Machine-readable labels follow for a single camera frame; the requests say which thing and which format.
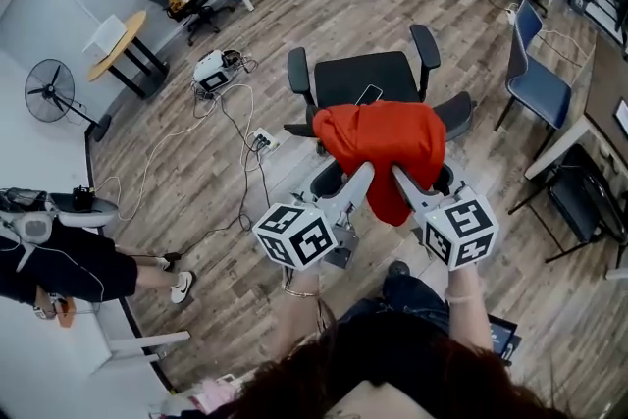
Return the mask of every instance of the person's arm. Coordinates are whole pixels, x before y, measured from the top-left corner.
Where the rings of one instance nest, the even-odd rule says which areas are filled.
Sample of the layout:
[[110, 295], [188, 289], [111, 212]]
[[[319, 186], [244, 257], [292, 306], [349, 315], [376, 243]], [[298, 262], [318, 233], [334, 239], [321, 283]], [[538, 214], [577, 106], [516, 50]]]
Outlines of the person's arm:
[[[294, 272], [289, 289], [299, 293], [319, 292], [318, 267]], [[318, 296], [298, 297], [282, 291], [277, 306], [277, 327], [271, 342], [273, 359], [289, 355], [294, 346], [317, 330]]]
[[493, 349], [491, 323], [475, 264], [449, 272], [449, 336], [470, 349]]

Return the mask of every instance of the white device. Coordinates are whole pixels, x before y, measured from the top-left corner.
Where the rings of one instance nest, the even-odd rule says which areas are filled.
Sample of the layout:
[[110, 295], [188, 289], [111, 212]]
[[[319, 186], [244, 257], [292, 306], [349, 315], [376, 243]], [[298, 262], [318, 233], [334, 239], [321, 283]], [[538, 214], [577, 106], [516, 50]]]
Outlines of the white device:
[[236, 51], [210, 51], [194, 67], [192, 85], [200, 91], [210, 93], [228, 84], [237, 73], [236, 58], [240, 58]]
[[92, 63], [98, 63], [111, 54], [125, 33], [125, 24], [111, 15], [98, 27], [82, 52]]

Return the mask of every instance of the fan stand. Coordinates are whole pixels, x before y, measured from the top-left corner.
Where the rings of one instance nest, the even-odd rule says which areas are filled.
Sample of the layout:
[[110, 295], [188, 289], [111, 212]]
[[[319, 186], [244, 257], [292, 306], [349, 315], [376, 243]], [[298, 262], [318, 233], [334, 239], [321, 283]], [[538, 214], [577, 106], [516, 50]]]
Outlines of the fan stand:
[[100, 119], [100, 122], [97, 123], [93, 119], [88, 118], [83, 112], [74, 108], [71, 103], [68, 103], [66, 100], [60, 97], [57, 93], [55, 93], [54, 87], [52, 85], [47, 86], [43, 94], [44, 96], [45, 95], [56, 96], [57, 100], [63, 103], [66, 107], [68, 107], [73, 112], [79, 114], [82, 118], [88, 120], [89, 123], [91, 124], [91, 126], [89, 127], [89, 135], [93, 136], [95, 141], [100, 141], [105, 135], [105, 133], [107, 132], [107, 130], [109, 129], [109, 125], [111, 125], [111, 116], [109, 114], [105, 114], [104, 116], [102, 116], [102, 118]]

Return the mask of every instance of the chair armrest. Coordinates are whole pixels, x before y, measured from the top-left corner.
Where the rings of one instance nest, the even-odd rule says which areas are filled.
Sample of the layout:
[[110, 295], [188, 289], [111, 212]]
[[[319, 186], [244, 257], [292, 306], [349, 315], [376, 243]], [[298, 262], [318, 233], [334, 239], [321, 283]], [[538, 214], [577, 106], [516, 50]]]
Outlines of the chair armrest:
[[428, 28], [425, 25], [411, 25], [410, 33], [421, 57], [421, 66], [428, 70], [438, 68], [441, 65], [441, 54]]
[[293, 93], [310, 92], [310, 76], [307, 70], [305, 49], [297, 47], [288, 53], [288, 82]]

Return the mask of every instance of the shoe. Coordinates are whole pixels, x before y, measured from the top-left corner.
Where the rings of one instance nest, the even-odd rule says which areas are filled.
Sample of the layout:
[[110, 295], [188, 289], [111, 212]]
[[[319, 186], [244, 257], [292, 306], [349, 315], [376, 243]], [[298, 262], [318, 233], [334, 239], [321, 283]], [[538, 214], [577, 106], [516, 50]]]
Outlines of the shoe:
[[387, 276], [397, 276], [397, 275], [410, 276], [410, 266], [408, 266], [402, 260], [395, 260], [389, 266], [389, 271]]
[[187, 298], [193, 283], [194, 275], [192, 273], [179, 273], [179, 282], [175, 287], [170, 287], [170, 300], [173, 304], [181, 304]]

